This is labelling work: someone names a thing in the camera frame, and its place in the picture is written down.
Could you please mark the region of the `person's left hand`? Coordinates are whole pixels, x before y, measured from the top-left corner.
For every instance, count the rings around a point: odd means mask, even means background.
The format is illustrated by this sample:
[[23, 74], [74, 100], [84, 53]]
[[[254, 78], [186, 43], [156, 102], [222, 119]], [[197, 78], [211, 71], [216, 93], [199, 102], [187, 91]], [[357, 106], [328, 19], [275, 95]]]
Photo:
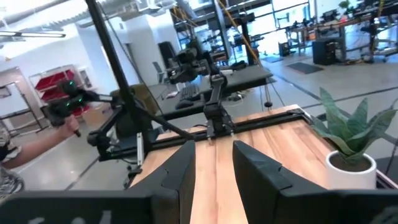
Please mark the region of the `person's left hand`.
[[74, 115], [65, 118], [64, 122], [65, 123], [57, 129], [58, 136], [63, 140], [73, 136], [75, 131], [79, 129], [78, 121]]

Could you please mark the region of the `shelf with red bins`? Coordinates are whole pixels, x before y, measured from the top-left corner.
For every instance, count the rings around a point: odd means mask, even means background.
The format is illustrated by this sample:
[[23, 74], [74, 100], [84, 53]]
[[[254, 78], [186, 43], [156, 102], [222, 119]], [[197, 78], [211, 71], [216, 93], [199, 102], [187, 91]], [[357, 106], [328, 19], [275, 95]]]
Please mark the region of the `shelf with red bins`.
[[80, 88], [93, 88], [86, 68], [78, 68], [74, 65], [52, 68], [29, 77], [30, 84], [34, 87], [36, 96], [40, 101], [40, 110], [45, 118], [47, 118], [46, 107], [48, 103], [67, 97], [57, 86], [58, 82], [64, 80], [70, 80]]

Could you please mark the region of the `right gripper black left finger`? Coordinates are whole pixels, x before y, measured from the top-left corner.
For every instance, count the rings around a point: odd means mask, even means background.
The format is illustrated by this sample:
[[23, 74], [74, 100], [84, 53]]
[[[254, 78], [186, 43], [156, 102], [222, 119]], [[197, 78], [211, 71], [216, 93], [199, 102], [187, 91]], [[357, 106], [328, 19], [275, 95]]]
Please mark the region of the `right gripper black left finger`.
[[187, 141], [128, 191], [128, 224], [189, 224], [196, 174], [195, 142]]

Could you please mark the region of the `distant wooden workbench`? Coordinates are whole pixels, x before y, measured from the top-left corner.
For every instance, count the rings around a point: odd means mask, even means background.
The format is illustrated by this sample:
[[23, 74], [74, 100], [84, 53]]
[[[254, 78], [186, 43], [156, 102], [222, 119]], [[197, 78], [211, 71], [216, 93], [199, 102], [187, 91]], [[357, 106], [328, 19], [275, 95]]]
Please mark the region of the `distant wooden workbench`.
[[[305, 19], [303, 22], [301, 22], [300, 25], [298, 25], [296, 22], [294, 25], [287, 27], [285, 29], [286, 37], [289, 43], [289, 46], [291, 48], [296, 48], [298, 50], [298, 54], [301, 54], [301, 50], [305, 50], [308, 45], [307, 42], [309, 41], [307, 38], [310, 36], [310, 34], [315, 35], [315, 39], [320, 38], [320, 32], [321, 31], [326, 31], [326, 30], [333, 30], [336, 29], [339, 32], [339, 38], [338, 40], [340, 41], [340, 54], [341, 54], [341, 59], [346, 60], [347, 59], [347, 53], [352, 52], [352, 51], [362, 51], [364, 48], [368, 47], [369, 52], [368, 54], [362, 54], [362, 56], [368, 56], [369, 58], [373, 58], [374, 56], [391, 56], [394, 54], [398, 54], [398, 22], [393, 22], [392, 17], [388, 16], [387, 17], [387, 26], [383, 29], [380, 29], [379, 26], [381, 23], [376, 24], [374, 20], [376, 19], [375, 16], [373, 15], [367, 15], [367, 16], [361, 16], [361, 17], [354, 17], [352, 19], [346, 19], [346, 20], [340, 20], [340, 21], [330, 21], [330, 22], [324, 22], [324, 23], [308, 23]], [[377, 26], [376, 31], [384, 31], [387, 30], [393, 26], [397, 27], [397, 40], [393, 41], [391, 39], [377, 39], [376, 34], [372, 35], [369, 34], [369, 43], [365, 45], [360, 45], [356, 48], [352, 49], [347, 49], [346, 48], [346, 31], [345, 27], [348, 26], [354, 26], [357, 24], [367, 24], [368, 27], [370, 26]], [[390, 48], [385, 48], [381, 50], [376, 50], [373, 49], [373, 47], [376, 46], [376, 44], [379, 44], [381, 42], [386, 42], [388, 44], [395, 44], [396, 46], [390, 47]]]

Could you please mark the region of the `person's left forearm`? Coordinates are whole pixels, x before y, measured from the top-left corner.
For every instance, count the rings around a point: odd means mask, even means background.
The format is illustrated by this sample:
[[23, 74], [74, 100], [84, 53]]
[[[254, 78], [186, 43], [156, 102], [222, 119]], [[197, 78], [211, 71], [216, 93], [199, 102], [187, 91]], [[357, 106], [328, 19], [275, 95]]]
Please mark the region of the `person's left forearm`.
[[55, 130], [48, 136], [44, 136], [42, 138], [36, 139], [35, 141], [20, 145], [21, 151], [18, 156], [13, 160], [5, 162], [4, 167], [7, 169], [13, 169], [22, 166], [32, 161], [36, 157], [39, 157], [63, 141], [64, 140], [58, 136], [57, 130]]

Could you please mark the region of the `potted plant in white pot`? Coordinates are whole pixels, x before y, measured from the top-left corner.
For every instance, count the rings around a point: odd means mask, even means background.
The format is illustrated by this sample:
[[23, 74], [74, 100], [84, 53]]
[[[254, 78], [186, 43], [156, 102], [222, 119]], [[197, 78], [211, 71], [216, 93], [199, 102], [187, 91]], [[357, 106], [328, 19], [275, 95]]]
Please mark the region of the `potted plant in white pot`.
[[325, 159], [329, 188], [375, 189], [377, 165], [366, 151], [391, 125], [398, 113], [395, 104], [368, 118], [368, 99], [364, 98], [347, 117], [324, 88], [320, 88], [320, 103], [326, 121], [314, 116], [311, 120], [312, 129], [335, 147]]

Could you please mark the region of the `dark floor mat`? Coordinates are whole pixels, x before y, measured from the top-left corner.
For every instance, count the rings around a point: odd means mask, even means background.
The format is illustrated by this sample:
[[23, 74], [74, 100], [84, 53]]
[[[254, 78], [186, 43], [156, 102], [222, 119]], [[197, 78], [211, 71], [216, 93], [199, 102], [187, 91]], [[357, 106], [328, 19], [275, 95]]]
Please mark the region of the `dark floor mat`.
[[316, 73], [323, 70], [323, 68], [321, 67], [317, 67], [303, 62], [291, 63], [287, 67], [305, 75]]

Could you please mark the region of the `person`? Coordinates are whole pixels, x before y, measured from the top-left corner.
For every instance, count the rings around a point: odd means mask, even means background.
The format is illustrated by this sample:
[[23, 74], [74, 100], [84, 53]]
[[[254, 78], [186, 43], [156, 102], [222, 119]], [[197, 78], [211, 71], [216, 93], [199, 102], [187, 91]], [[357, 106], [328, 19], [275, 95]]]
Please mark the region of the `person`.
[[0, 128], [0, 201], [25, 189], [23, 179], [14, 171], [4, 167], [4, 163], [15, 159], [20, 151], [21, 147], [11, 141], [9, 133]]

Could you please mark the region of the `black computer mouse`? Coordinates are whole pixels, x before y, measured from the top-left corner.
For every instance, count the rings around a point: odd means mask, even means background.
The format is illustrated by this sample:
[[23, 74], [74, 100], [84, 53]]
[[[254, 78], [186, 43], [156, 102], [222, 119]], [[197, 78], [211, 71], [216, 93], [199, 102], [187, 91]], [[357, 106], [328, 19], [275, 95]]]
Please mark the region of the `black computer mouse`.
[[183, 108], [188, 108], [193, 106], [195, 103], [193, 101], [190, 100], [180, 100], [176, 105], [175, 105], [175, 109], [176, 110], [180, 110]]

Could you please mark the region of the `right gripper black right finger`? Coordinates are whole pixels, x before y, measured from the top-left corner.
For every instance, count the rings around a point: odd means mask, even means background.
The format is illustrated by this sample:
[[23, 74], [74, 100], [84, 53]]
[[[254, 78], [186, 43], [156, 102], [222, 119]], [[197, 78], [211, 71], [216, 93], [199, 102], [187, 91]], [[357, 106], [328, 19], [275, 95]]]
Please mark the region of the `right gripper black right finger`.
[[324, 224], [325, 189], [242, 141], [233, 143], [236, 183], [249, 224]]

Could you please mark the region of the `long ceiling light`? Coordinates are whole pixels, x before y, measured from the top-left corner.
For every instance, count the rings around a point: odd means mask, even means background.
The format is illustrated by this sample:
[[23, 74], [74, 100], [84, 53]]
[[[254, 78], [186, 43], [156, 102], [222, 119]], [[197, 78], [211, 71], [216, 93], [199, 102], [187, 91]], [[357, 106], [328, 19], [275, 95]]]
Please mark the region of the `long ceiling light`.
[[0, 31], [0, 37], [45, 37], [45, 38], [64, 38], [65, 34], [53, 34], [43, 32], [11, 32], [11, 31]]

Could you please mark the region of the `black round foot on pole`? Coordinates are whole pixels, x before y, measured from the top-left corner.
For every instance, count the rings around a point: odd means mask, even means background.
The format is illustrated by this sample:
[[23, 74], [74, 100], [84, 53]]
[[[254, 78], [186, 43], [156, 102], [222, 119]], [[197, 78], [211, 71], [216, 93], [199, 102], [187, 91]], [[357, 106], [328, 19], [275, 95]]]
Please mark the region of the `black round foot on pole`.
[[273, 106], [273, 103], [271, 100], [271, 94], [267, 83], [261, 87], [261, 96], [262, 96], [262, 104], [267, 110], [270, 110]]

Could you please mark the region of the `grey office chair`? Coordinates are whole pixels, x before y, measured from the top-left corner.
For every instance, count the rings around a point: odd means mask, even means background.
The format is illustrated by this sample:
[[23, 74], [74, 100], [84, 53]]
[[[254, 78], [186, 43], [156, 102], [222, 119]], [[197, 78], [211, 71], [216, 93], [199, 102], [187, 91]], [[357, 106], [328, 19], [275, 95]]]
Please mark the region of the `grey office chair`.
[[168, 83], [169, 78], [167, 76], [167, 72], [163, 71], [160, 67], [160, 65], [157, 62], [152, 62], [154, 68], [157, 71], [157, 78], [158, 78], [158, 83], [159, 84], [165, 84]]

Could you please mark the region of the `black cabinet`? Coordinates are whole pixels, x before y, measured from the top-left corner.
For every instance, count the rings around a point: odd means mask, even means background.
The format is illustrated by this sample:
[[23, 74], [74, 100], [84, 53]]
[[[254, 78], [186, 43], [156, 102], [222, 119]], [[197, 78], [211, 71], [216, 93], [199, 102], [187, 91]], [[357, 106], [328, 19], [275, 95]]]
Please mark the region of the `black cabinet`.
[[312, 42], [313, 63], [333, 65], [346, 60], [346, 46], [342, 37], [319, 38]]

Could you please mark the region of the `tan chair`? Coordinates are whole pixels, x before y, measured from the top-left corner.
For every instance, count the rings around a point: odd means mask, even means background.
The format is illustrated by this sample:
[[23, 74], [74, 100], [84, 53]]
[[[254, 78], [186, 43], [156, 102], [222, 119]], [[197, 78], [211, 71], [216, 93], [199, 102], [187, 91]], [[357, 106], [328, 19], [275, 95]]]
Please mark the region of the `tan chair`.
[[[150, 114], [156, 115], [159, 110], [159, 106], [145, 84], [130, 85], [129, 90], [141, 106], [143, 106]], [[136, 135], [136, 125], [128, 114], [122, 115], [116, 122], [115, 126], [116, 135], [119, 139]]]

